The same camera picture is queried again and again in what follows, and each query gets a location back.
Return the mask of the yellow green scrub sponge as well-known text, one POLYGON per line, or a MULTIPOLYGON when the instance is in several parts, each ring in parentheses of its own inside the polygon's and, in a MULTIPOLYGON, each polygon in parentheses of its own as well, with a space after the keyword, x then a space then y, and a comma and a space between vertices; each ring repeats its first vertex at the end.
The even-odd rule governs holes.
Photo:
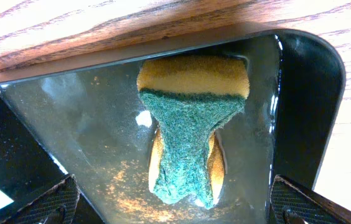
POLYGON ((245 109, 250 83, 244 61, 215 55, 148 60, 137 87, 158 123, 149 191, 166 204, 193 195, 214 207, 226 171, 217 129, 245 109))

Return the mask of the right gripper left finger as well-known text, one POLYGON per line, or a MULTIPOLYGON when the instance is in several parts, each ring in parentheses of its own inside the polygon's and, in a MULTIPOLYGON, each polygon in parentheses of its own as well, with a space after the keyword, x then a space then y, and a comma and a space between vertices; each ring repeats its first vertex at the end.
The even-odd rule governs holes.
POLYGON ((12 214, 0 218, 0 223, 71 223, 79 199, 75 176, 68 174, 12 214))

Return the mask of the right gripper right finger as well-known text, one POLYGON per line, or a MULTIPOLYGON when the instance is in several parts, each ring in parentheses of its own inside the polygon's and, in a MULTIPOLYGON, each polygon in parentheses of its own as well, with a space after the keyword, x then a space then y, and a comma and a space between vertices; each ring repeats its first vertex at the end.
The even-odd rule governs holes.
POLYGON ((283 176, 276 175, 270 204, 277 223, 351 224, 351 211, 283 176))

